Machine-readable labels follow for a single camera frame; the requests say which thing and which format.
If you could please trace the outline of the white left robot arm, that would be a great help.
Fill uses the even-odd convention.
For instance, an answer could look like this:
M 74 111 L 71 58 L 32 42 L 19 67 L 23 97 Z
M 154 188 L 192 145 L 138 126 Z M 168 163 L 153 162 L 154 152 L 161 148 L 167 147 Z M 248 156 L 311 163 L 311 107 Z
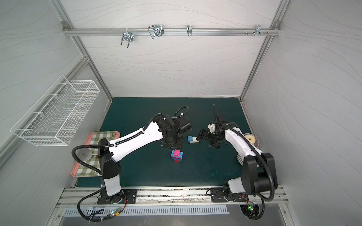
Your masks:
M 137 131 L 116 140 L 103 139 L 99 144 L 107 144 L 108 147 L 99 149 L 100 175 L 102 186 L 105 187 L 108 196 L 121 193 L 120 173 L 118 164 L 124 157 L 139 148 L 154 141 L 161 141 L 161 146 L 170 150 L 182 148 L 182 139 L 186 132 L 192 131 L 189 119 L 184 115 L 169 116 L 167 114 L 155 114 L 147 124 Z

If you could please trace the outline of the grey ribbed mug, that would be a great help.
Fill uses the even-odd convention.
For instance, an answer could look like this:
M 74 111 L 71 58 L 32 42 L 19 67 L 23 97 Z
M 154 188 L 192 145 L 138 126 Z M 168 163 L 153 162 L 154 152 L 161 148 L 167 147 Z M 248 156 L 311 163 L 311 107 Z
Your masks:
M 243 165 L 243 163 L 244 163 L 244 157 L 243 156 L 241 156 L 240 154 L 237 154 L 237 160 L 238 160 L 240 165 Z

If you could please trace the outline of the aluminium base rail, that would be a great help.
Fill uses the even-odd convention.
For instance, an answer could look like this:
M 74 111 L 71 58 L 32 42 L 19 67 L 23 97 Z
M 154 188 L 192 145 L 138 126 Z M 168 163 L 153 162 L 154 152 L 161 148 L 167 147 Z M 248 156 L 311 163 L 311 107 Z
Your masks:
M 125 191 L 127 205 L 153 206 L 153 205 L 203 205 L 218 204 L 245 204 L 247 200 L 254 204 L 261 203 L 261 198 L 248 195 L 241 198 L 239 195 L 227 200 L 222 190 L 210 189 L 208 186 L 186 187 L 136 187 L 137 192 Z M 97 187 L 65 188 L 56 204 L 56 207 L 75 207 L 78 201 L 95 191 Z

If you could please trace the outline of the metal u-bolt clamp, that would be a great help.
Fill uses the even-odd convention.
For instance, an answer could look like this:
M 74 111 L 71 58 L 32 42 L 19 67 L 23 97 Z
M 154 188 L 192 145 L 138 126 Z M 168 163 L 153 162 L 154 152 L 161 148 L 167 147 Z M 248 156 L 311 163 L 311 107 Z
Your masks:
M 161 37 L 165 33 L 163 26 L 159 24 L 149 26 L 148 31 L 152 39 Z
M 123 45 L 124 43 L 127 43 L 127 48 L 129 48 L 130 43 L 133 41 L 133 39 L 134 39 L 133 33 L 126 30 L 122 35 L 121 45 Z

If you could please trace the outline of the white long lego brick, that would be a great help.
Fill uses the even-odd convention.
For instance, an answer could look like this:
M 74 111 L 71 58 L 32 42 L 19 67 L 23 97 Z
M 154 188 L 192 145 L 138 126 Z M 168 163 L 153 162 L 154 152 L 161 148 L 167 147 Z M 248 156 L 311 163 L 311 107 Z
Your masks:
M 199 143 L 200 141 L 197 140 L 196 137 L 193 137 L 192 140 L 190 141 L 190 143 Z

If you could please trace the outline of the metal bracket right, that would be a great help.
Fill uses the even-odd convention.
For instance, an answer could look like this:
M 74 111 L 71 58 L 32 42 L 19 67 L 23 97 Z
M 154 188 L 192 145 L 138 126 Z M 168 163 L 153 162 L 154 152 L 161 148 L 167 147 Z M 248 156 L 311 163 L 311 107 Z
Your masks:
M 245 32 L 246 35 L 253 35 L 253 36 L 269 36 L 270 32 L 268 31 L 262 31 L 262 28 L 260 25 L 257 25 L 252 32 Z

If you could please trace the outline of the light blue long lego brick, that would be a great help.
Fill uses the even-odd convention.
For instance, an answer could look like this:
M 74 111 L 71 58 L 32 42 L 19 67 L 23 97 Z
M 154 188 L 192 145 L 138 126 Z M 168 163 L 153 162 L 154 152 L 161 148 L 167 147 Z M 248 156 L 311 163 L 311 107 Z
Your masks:
M 176 157 L 176 156 L 173 155 L 173 151 L 172 151 L 171 157 L 172 157 L 172 158 L 177 158 L 177 159 L 182 159 L 182 158 L 183 158 L 183 152 L 181 152 L 181 154 L 180 154 L 179 157 Z

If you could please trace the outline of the metal u-bolt clamp left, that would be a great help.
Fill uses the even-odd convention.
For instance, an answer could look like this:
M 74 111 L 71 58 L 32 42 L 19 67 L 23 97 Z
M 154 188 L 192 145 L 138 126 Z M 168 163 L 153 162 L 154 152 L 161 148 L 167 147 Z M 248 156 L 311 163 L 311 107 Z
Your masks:
M 122 35 L 121 45 L 123 45 L 124 43 L 127 43 L 127 48 L 129 48 L 130 43 L 133 41 L 133 39 L 134 39 L 133 33 L 126 30 Z

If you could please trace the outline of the aluminium top crossbar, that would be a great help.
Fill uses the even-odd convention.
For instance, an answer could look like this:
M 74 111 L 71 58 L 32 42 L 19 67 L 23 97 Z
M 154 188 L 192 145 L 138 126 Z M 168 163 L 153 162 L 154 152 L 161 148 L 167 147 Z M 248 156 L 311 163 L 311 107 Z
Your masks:
M 192 36 L 247 36 L 245 32 L 252 32 L 255 28 L 194 28 L 192 27 Z M 135 37 L 150 37 L 147 28 L 130 28 L 130 29 L 70 29 L 64 30 L 65 36 L 122 36 L 128 30 Z M 164 28 L 164 37 L 171 36 L 188 36 L 187 28 Z M 262 28 L 262 31 L 270 32 L 269 36 L 280 35 L 280 29 Z

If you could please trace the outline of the mauve bowl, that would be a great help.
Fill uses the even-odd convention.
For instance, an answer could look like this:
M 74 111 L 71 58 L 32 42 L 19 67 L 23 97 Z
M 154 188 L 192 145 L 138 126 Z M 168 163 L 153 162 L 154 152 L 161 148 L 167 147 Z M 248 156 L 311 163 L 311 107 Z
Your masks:
M 258 139 L 257 139 L 257 137 L 256 137 L 256 140 L 257 140 L 257 142 L 253 145 L 255 148 L 258 148 L 258 146 L 259 146 L 259 141 L 258 141 Z

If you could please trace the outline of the metal u-bolt clamp middle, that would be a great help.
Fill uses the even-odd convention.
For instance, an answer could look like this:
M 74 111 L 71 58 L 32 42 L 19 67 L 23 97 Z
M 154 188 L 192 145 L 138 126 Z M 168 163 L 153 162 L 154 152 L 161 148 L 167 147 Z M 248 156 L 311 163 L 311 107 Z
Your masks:
M 161 37 L 165 33 L 163 26 L 159 24 L 149 26 L 148 31 L 152 39 Z

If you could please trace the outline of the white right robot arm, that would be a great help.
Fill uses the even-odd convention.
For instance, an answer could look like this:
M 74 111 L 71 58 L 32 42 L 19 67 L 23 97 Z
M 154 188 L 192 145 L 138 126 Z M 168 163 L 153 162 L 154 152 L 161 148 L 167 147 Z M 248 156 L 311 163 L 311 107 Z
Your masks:
M 236 123 L 228 122 L 224 114 L 214 113 L 214 122 L 199 136 L 205 137 L 209 146 L 217 149 L 223 141 L 227 141 L 241 157 L 241 177 L 230 179 L 223 185 L 225 199 L 232 201 L 239 194 L 258 195 L 267 202 L 274 199 L 278 187 L 274 157 L 255 147 Z

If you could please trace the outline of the magenta small lego brick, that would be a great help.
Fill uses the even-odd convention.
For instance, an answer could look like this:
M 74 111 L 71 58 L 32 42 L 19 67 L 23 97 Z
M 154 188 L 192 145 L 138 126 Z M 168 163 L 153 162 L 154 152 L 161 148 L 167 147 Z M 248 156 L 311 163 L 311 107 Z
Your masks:
M 176 150 L 173 151 L 173 155 L 176 156 L 176 157 L 179 157 L 180 154 L 181 154 L 180 150 L 176 149 Z

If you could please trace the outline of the metal bracket small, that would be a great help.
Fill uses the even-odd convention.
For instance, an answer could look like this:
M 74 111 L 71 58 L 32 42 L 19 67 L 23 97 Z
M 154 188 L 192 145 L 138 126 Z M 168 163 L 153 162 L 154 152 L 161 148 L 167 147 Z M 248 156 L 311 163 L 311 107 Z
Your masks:
M 187 35 L 189 37 L 192 36 L 192 27 L 191 27 L 191 25 L 187 25 Z

